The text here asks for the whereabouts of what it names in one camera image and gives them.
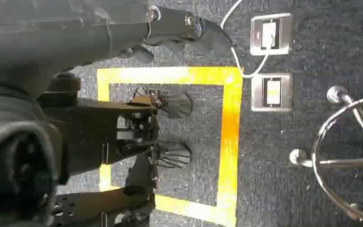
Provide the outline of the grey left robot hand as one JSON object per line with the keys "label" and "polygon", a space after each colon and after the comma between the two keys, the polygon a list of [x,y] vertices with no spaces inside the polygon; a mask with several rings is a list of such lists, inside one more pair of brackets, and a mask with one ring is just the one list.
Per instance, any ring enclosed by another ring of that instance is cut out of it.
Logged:
{"label": "grey left robot hand", "polygon": [[72,70],[186,44],[233,45],[216,23],[147,0],[0,0],[0,227],[149,226],[157,167],[191,160],[184,143],[158,142],[157,113],[188,116],[192,100],[148,87],[79,98]]}

